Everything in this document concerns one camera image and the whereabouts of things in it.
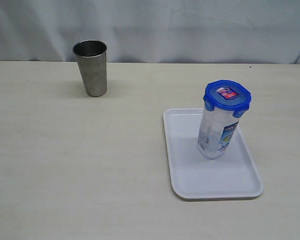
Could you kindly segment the clear plastic tall container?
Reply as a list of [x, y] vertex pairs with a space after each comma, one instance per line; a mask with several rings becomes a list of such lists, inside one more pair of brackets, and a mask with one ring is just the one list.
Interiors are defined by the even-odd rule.
[[233, 114], [234, 111], [223, 110], [204, 102], [197, 146], [206, 158], [213, 160], [225, 153], [240, 120]]

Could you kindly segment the stainless steel cup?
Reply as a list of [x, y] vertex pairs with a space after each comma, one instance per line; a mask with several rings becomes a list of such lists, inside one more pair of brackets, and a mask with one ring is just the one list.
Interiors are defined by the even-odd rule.
[[84, 40], [73, 46], [87, 95], [100, 97], [107, 91], [107, 45], [99, 40]]

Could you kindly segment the blue container lid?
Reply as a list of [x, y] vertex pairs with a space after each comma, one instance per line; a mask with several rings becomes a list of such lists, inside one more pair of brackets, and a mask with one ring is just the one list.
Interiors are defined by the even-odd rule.
[[205, 88], [203, 101], [207, 111], [215, 108], [233, 112], [234, 118], [240, 118], [250, 108], [251, 93], [241, 84], [231, 80], [218, 80]]

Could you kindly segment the white backdrop curtain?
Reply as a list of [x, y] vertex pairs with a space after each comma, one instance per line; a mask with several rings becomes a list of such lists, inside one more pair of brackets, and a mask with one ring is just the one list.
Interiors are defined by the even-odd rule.
[[300, 0], [0, 0], [0, 61], [300, 64]]

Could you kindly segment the white plastic tray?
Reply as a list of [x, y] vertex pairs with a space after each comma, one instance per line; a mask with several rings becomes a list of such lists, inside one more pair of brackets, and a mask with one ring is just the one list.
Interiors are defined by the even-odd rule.
[[171, 108], [163, 123], [171, 186], [188, 201], [254, 199], [264, 185], [240, 128], [225, 154], [210, 160], [197, 147], [200, 108]]

